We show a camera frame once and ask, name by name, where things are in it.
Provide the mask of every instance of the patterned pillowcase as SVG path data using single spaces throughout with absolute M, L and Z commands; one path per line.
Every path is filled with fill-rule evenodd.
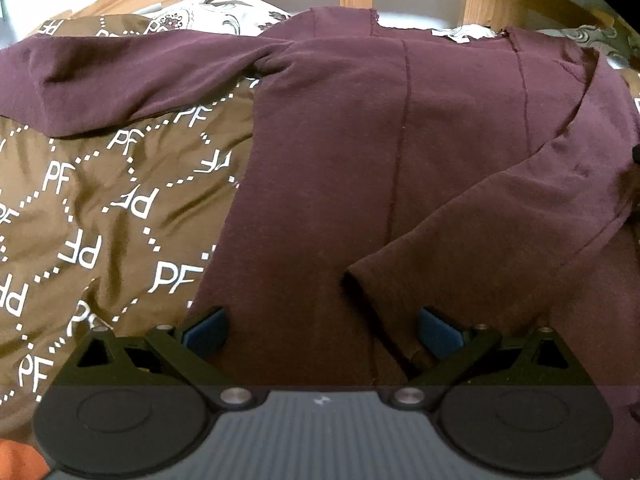
M 569 38 L 583 48 L 595 48 L 606 56 L 609 64 L 617 70 L 630 68 L 631 50 L 625 41 L 625 35 L 617 27 L 582 25 L 578 28 L 543 29 L 538 32 L 556 38 Z
M 262 0 L 184 0 L 146 16 L 145 34 L 188 29 L 236 36 L 258 36 L 291 17 Z
M 258 36 L 291 15 L 262 0 L 183 0 L 146 15 L 107 14 L 54 19 L 36 34 L 49 36 L 127 36 L 166 30 L 199 30 L 236 36 Z

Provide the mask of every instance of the bed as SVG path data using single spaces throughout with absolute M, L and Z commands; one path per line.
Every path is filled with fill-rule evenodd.
M 207 30 L 178 23 L 181 17 L 180 9 L 186 8 L 183 5 L 185 1 L 187 0 L 98 0 L 77 12 L 67 11 L 53 16 L 35 30 L 34 34 L 108 37 L 139 36 L 169 28 Z M 337 5 L 353 9 L 369 9 L 372 3 L 373 0 L 336 2 Z M 237 23 L 221 20 L 220 30 L 211 32 L 241 35 L 242 28 L 245 27 L 245 30 L 250 30 L 247 34 L 256 36 L 268 27 L 290 18 L 290 14 L 281 9 L 254 0 L 191 0 L 188 5 L 203 4 L 217 4 L 227 9 L 229 5 L 244 5 L 257 9 L 256 12 L 264 17 L 263 20 L 251 15 L 245 17 L 244 22 L 238 20 Z M 170 27 L 167 27 L 167 11 L 173 20 Z M 434 35 L 446 36 L 459 42 L 469 41 L 469 37 L 495 37 L 507 26 L 524 28 L 529 11 L 542 14 L 566 28 L 562 31 L 546 31 L 548 35 L 569 37 L 582 46 L 602 49 L 609 57 L 610 64 L 620 69 L 628 81 L 640 110 L 640 86 L 636 81 L 638 73 L 633 70 L 629 61 L 633 57 L 633 42 L 630 38 L 634 38 L 635 33 L 616 17 L 600 10 L 583 9 L 570 0 L 461 0 L 458 23 L 460 27 L 434 31 Z M 184 12 L 186 23 L 189 11 Z M 627 51 L 621 54 L 623 49 L 618 44 L 612 46 L 607 43 L 612 38 L 622 38 L 628 47 Z M 30 163 L 41 164 L 46 168 L 44 182 L 41 182 L 40 174 L 30 175 L 29 171 L 25 172 L 19 182 L 9 184 L 7 181 L 0 181 L 0 184 L 7 188 L 2 189 L 0 196 L 0 202 L 3 202 L 0 203 L 0 218 L 11 220 L 12 215 L 17 217 L 23 209 L 37 203 L 42 206 L 39 206 L 41 210 L 39 216 L 36 215 L 37 218 L 34 216 L 34 222 L 43 223 L 44 212 L 55 211 L 52 214 L 60 216 L 60 224 L 66 229 L 60 234 L 60 246 L 63 250 L 58 252 L 58 247 L 52 246 L 53 260 L 47 259 L 46 254 L 39 254 L 37 261 L 28 269 L 33 274 L 30 282 L 18 280 L 15 273 L 13 285 L 11 274 L 6 282 L 0 280 L 0 285 L 4 283 L 4 288 L 1 289 L 2 302 L 6 303 L 7 309 L 4 314 L 14 316 L 4 320 L 1 327 L 5 343 L 2 350 L 4 364 L 0 366 L 0 372 L 4 375 L 3 390 L 0 391 L 0 436 L 34 444 L 30 428 L 31 414 L 55 376 L 56 370 L 86 330 L 103 324 L 114 329 L 118 335 L 139 335 L 157 324 L 158 319 L 176 324 L 184 311 L 191 306 L 198 279 L 216 251 L 226 214 L 242 183 L 248 153 L 252 146 L 252 123 L 243 106 L 253 98 L 258 83 L 256 78 L 243 77 L 229 82 L 210 102 L 150 118 L 137 124 L 135 128 L 110 131 L 75 144 L 34 135 L 25 137 L 25 145 L 22 147 L 14 148 L 13 152 L 7 151 L 11 149 L 10 137 L 15 139 L 19 135 L 24 136 L 33 129 L 29 128 L 28 124 L 18 124 L 0 117 L 0 132 L 3 131 L 3 127 L 8 132 L 6 138 L 0 140 L 0 152 L 4 141 L 7 140 L 5 155 L 13 153 L 20 159 L 24 150 L 28 148 L 32 153 L 39 153 L 41 158 L 32 158 Z M 147 132 L 160 128 L 166 134 L 171 128 L 180 128 L 181 132 L 189 133 L 197 129 L 202 130 L 202 133 L 190 137 L 184 144 L 169 142 L 166 136 L 153 141 L 145 138 Z M 213 140 L 208 131 L 217 128 L 226 133 Z M 209 154 L 212 146 L 219 146 L 213 157 Z M 66 186 L 65 182 L 68 181 L 68 173 L 65 174 L 62 158 L 56 160 L 61 153 L 68 158 L 69 169 L 74 163 L 78 167 L 89 168 L 85 177 L 90 181 L 92 193 L 113 193 L 113 200 L 109 205 L 100 204 L 98 207 L 97 204 L 93 204 L 93 209 L 89 212 L 86 208 L 82 212 L 75 212 L 74 205 L 79 203 L 78 196 L 87 196 L 88 192 L 76 190 L 76 199 L 73 199 L 70 192 L 64 191 L 63 186 Z M 158 174 L 158 160 L 164 161 L 166 165 L 161 171 L 162 175 Z M 185 168 L 188 167 L 188 171 L 183 171 L 183 167 L 175 171 L 167 169 L 172 167 L 175 160 Z M 110 175 L 115 173 L 123 174 L 123 177 L 120 180 L 111 178 Z M 180 197 L 182 202 L 175 198 L 180 196 L 179 189 L 185 189 L 185 184 L 195 182 L 195 179 L 203 174 L 211 174 L 215 178 L 194 194 L 187 193 L 186 196 Z M 151 187 L 146 191 L 137 191 L 142 182 L 151 182 Z M 78 176 L 78 181 L 73 185 L 81 184 L 82 178 Z M 11 186 L 19 189 L 11 192 Z M 55 193 L 50 198 L 43 199 L 40 196 L 44 197 L 47 186 L 49 190 L 55 189 Z M 202 232 L 204 224 L 188 215 L 188 218 L 180 217 L 180 222 L 165 221 L 162 224 L 152 224 L 148 220 L 148 214 L 157 189 L 177 190 L 172 200 L 178 202 L 168 213 L 168 217 L 178 218 L 178 212 L 183 213 L 188 204 L 194 203 L 198 203 L 198 207 L 214 208 L 217 212 L 214 227 L 206 237 L 188 248 L 188 254 L 185 252 L 185 244 L 182 243 L 183 237 L 195 240 L 193 234 L 188 237 L 187 233 Z M 208 202 L 200 200 L 201 196 L 206 196 Z M 114 226 L 118 222 L 123 222 L 122 217 L 109 224 L 107 231 L 111 233 L 111 238 L 89 233 L 92 226 L 100 224 L 109 211 L 112 214 L 114 211 L 132 214 L 126 221 L 127 226 L 119 227 L 126 232 L 130 248 L 121 247 L 117 232 L 111 230 L 112 227 L 115 229 Z M 47 235 L 49 231 L 44 228 L 43 235 L 35 241 L 35 245 L 46 245 Z M 9 258 L 9 263 L 14 255 L 24 261 L 25 257 L 34 251 L 30 248 L 14 251 L 12 254 L 11 239 L 8 237 L 5 240 L 4 236 L 0 236 L 0 242 L 0 258 Z M 97 269 L 95 263 L 100 250 L 108 251 L 109 254 L 123 251 L 128 261 L 118 269 L 110 267 L 107 271 L 101 271 L 103 274 L 99 278 L 94 269 Z M 165 254 L 167 250 L 171 251 L 170 256 L 156 262 L 159 253 Z M 63 264 L 57 264 L 56 259 L 69 264 L 74 271 L 65 272 Z M 144 283 L 145 272 L 152 277 L 151 283 Z M 135 283 L 119 286 L 117 281 L 121 276 L 132 276 L 129 283 Z M 38 319 L 30 325 L 23 320 L 24 314 L 28 314 L 28 309 L 24 309 L 26 288 L 23 286 L 29 285 L 33 290 L 36 286 L 53 283 L 51 280 L 64 280 L 57 281 L 57 287 L 64 287 L 68 296 L 75 297 L 75 300 L 71 304 L 64 294 L 56 295 L 51 292 L 53 288 L 48 288 L 46 294 L 43 292 L 44 296 L 40 299 L 40 307 L 37 310 L 45 310 L 46 304 L 52 301 L 51 298 L 63 306 L 58 310 L 52 307 L 46 316 L 37 316 Z M 162 287 L 166 289 L 164 293 L 172 294 L 167 296 L 171 301 L 158 301 L 157 291 Z M 156 296 L 151 300 L 145 300 L 147 293 L 156 293 Z

